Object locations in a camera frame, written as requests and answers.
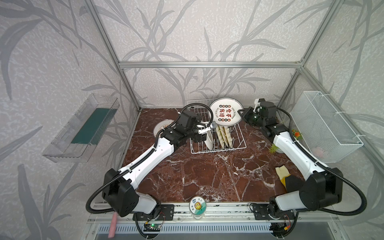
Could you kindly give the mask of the white plate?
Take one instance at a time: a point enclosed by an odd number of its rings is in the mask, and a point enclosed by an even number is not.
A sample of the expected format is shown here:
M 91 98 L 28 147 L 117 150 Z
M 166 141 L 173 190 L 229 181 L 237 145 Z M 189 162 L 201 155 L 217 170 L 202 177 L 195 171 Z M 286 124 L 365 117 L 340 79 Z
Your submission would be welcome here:
M 166 127 L 168 127 L 170 124 L 173 123 L 173 120 L 163 120 L 161 122 L 159 122 L 155 127 L 154 127 L 154 130 L 153 130 L 153 133 L 154 133 L 154 136 L 156 137 L 157 136 L 157 133 L 161 130 L 161 129 L 165 129 Z
M 214 148 L 214 139 L 211 131 L 207 132 L 207 138 L 205 140 L 205 145 L 207 146 L 208 150 L 213 150 Z
M 242 117 L 238 113 L 243 109 L 240 102 L 231 98 L 221 98 L 210 104 L 213 112 L 213 121 L 223 127 L 231 127 L 238 124 Z

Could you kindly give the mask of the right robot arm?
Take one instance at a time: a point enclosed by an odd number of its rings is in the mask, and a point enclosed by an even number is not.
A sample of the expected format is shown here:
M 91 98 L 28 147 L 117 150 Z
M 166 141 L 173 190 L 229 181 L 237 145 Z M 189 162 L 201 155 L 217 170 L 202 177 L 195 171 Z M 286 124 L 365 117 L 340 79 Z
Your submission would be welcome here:
M 342 200 L 342 173 L 324 170 L 320 161 L 308 152 L 288 127 L 278 122 L 278 108 L 272 102 L 260 102 L 238 113 L 247 124 L 258 128 L 298 168 L 304 180 L 286 180 L 287 193 L 270 199 L 268 210 L 278 214 L 291 210 L 317 211 Z

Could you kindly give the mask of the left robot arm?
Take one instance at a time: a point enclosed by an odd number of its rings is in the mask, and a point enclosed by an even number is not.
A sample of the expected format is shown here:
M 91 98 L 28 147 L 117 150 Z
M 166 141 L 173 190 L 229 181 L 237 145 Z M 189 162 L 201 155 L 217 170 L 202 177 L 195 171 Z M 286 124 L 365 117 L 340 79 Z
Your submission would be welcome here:
M 203 122 L 196 113 L 182 111 L 171 125 L 157 133 L 155 143 L 147 151 L 120 170 L 111 169 L 106 173 L 103 199 L 120 217 L 131 213 L 158 216 L 161 203 L 149 194 L 139 193 L 139 185 L 158 164 L 188 140 L 205 141 L 212 126 L 212 121 Z

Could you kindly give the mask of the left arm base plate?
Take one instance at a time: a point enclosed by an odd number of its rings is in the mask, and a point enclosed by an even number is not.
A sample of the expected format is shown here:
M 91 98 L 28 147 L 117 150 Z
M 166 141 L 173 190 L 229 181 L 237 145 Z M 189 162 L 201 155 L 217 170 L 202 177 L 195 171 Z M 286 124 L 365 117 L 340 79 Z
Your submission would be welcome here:
M 152 213 L 135 213 L 133 220 L 138 221 L 172 221 L 174 219 L 175 205 L 161 204 L 156 206 Z

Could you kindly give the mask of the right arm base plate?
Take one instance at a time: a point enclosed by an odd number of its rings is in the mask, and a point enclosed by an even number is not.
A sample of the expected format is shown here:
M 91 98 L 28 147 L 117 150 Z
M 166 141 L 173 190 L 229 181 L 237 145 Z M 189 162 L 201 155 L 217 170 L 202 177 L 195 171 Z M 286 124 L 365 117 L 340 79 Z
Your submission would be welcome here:
M 294 220 L 295 212 L 293 210 L 281 211 L 271 204 L 251 203 L 249 205 L 251 212 L 256 220 Z

